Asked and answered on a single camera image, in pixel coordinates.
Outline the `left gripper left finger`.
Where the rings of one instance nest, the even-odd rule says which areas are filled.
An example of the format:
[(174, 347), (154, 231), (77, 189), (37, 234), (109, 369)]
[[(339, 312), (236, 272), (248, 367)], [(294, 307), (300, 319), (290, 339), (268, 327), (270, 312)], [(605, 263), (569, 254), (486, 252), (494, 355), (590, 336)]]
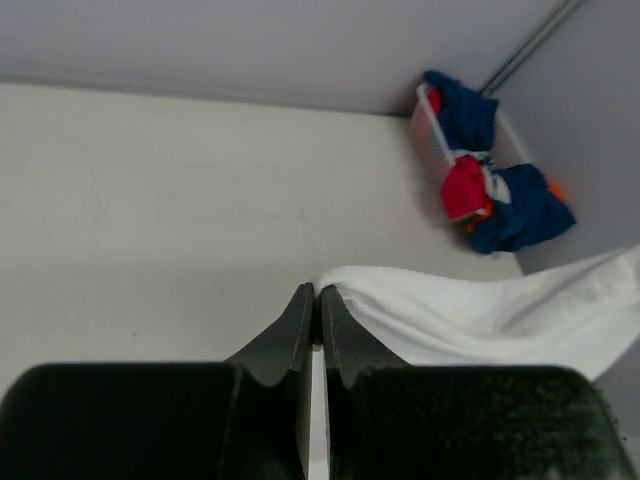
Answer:
[(314, 292), (221, 362), (58, 363), (1, 402), (5, 479), (301, 479)]

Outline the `white t shirt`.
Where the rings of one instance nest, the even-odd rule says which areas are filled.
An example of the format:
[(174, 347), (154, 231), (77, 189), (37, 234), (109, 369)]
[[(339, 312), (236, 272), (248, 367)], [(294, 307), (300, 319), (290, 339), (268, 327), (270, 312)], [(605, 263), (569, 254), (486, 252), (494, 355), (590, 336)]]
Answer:
[(552, 365), (589, 380), (639, 336), (639, 250), (499, 281), (345, 266), (333, 286), (355, 320), (412, 365)]

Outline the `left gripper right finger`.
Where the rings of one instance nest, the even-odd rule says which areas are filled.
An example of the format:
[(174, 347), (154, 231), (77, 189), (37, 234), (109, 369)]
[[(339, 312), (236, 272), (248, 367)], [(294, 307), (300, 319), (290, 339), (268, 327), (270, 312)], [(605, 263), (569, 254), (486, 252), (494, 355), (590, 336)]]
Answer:
[(413, 366), (319, 299), (334, 479), (633, 479), (598, 391), (561, 367)]

